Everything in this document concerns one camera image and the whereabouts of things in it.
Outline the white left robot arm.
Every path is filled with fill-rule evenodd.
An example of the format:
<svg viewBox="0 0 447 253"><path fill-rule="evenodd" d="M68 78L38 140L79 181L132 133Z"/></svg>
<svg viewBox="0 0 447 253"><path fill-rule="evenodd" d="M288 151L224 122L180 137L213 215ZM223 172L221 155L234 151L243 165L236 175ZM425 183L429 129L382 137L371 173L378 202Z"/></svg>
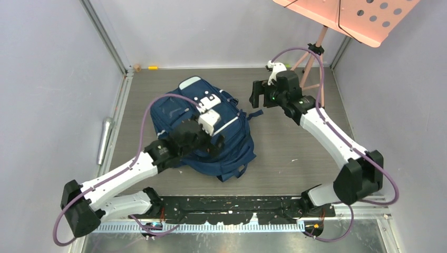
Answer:
<svg viewBox="0 0 447 253"><path fill-rule="evenodd" d="M222 134L213 139L203 125L186 120L161 139L151 142L127 163L90 181L67 182L63 188L61 209L57 222L64 217L75 238L93 232L102 222L119 216L145 214L156 218L162 210L158 195L153 189L134 195L118 193L149 177L173 168L180 160L200 150L212 157L224 148Z"/></svg>

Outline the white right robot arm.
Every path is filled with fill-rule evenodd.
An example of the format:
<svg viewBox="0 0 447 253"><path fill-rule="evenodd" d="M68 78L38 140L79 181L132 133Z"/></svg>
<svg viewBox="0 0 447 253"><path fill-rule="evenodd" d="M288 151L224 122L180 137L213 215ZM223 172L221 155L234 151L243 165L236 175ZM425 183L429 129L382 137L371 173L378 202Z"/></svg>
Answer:
<svg viewBox="0 0 447 253"><path fill-rule="evenodd" d="M273 79L254 81L249 98L253 108L279 106L284 114L298 126L308 131L331 155L340 169L331 183L321 184L301 193L301 210L315 216L322 206L342 202L351 205L383 186L383 156L377 150L367 151L347 136L325 113L316 99L303 95L298 75L285 70L275 73Z"/></svg>

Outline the navy blue backpack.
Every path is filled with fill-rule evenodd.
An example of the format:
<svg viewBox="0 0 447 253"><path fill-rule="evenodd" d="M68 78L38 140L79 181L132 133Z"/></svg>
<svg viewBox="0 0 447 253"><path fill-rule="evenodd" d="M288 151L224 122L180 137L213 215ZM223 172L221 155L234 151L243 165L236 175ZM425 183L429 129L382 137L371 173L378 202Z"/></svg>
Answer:
<svg viewBox="0 0 447 253"><path fill-rule="evenodd" d="M198 135L206 138L205 146L181 158L179 165L224 182L240 178L256 157L249 121L263 111L248 114L237 105L228 92L192 76L155 101L150 115L158 138L176 134L193 121Z"/></svg>

